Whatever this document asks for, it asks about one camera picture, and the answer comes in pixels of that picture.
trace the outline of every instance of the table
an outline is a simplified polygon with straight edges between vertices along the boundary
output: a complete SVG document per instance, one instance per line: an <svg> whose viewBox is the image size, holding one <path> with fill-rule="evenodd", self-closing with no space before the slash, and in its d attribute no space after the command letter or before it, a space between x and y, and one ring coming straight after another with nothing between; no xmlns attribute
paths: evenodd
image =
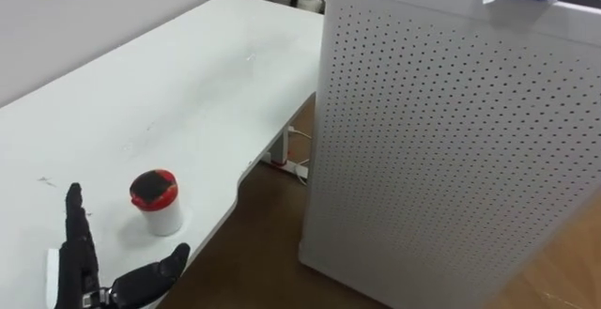
<svg viewBox="0 0 601 309"><path fill-rule="evenodd" d="M45 307L45 255L65 239L73 181L104 285L182 241L193 260L315 92L321 28L314 13L212 0L0 109L0 301ZM151 236L129 200L153 168L175 174L186 216L168 238Z"/></svg>

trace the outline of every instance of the robotic hand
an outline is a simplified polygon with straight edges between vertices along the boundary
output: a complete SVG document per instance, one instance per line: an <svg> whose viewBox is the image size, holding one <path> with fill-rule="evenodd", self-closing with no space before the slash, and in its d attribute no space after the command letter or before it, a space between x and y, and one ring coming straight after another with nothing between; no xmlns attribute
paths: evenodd
<svg viewBox="0 0 601 309"><path fill-rule="evenodd" d="M82 208L82 188L67 193L67 240L60 248L58 295L54 309L137 309L167 293L186 267L190 246L181 243L160 262L132 270L109 288L101 287L98 259Z"/></svg>

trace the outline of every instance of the wall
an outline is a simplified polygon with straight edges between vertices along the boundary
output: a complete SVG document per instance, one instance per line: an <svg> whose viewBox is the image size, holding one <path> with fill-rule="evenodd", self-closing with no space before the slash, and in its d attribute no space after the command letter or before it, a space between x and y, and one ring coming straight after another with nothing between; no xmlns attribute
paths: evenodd
<svg viewBox="0 0 601 309"><path fill-rule="evenodd" d="M0 0L0 106L207 0Z"/></svg>

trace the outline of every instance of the wooden floor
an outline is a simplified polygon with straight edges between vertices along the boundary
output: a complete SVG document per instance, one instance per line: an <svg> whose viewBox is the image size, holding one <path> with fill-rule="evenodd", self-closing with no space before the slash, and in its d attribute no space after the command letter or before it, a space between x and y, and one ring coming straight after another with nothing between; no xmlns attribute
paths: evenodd
<svg viewBox="0 0 601 309"><path fill-rule="evenodd" d="M313 104L297 119L310 132ZM309 141L290 138L307 159ZM258 165L239 203L160 309L386 308L298 262L306 187ZM601 309L601 202L568 225L486 309Z"/></svg>

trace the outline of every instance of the white cup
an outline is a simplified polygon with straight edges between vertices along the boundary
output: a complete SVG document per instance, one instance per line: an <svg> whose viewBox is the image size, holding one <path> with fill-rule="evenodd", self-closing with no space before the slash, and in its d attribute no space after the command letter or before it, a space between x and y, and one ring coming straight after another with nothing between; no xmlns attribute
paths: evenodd
<svg viewBox="0 0 601 309"><path fill-rule="evenodd" d="M144 215L148 231L156 236L176 233L184 222L176 178L163 169L138 177L130 187L131 202Z"/></svg>

